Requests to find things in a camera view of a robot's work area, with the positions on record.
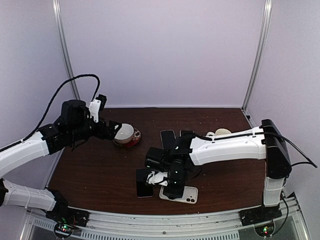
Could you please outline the white phone case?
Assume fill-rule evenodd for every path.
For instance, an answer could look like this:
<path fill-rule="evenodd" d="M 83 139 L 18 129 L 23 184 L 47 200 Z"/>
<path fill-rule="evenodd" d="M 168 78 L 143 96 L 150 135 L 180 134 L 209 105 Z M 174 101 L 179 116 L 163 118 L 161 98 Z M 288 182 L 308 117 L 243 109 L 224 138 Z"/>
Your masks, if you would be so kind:
<path fill-rule="evenodd" d="M 164 195 L 164 191 L 167 189 L 167 187 L 162 186 L 159 192 L 159 198 L 166 201 L 171 202 L 178 202 L 178 203 L 184 203 L 184 204 L 196 204 L 198 201 L 198 189 L 196 187 L 192 186 L 185 186 L 183 191 L 182 198 L 175 198 L 175 199 L 169 199 L 167 196 Z"/>

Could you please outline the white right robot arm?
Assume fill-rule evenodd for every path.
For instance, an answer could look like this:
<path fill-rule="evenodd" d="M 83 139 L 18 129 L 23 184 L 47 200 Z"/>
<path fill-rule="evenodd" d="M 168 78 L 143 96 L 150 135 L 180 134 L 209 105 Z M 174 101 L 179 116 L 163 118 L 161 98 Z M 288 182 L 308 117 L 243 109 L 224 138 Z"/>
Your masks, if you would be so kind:
<path fill-rule="evenodd" d="M 233 160 L 264 160 L 262 203 L 256 210 L 259 220 L 268 220 L 280 204 L 285 179 L 292 171 L 286 140 L 271 119 L 248 130 L 201 136 L 187 133 L 171 149 L 160 154 L 161 172 L 166 173 L 166 195 L 180 198 L 190 167 Z"/>

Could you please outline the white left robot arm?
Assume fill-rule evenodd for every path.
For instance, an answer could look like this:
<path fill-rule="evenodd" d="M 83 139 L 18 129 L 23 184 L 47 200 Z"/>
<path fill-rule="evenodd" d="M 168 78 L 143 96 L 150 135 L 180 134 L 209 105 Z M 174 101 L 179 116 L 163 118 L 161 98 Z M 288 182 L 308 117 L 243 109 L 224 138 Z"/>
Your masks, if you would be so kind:
<path fill-rule="evenodd" d="M 28 139 L 1 150 L 0 175 L 3 177 L 28 162 L 66 147 L 75 149 L 91 137 L 113 140 L 122 124 L 112 120 L 105 122 L 99 117 L 104 105 L 101 99 L 94 99 L 89 105 L 75 99 L 63 102 L 61 114 L 54 123 L 38 128 Z M 3 178 L 0 180 L 1 205 L 52 211 L 61 222 L 67 222 L 72 218 L 72 211 L 64 205 L 65 202 L 55 191 L 18 185 Z"/>

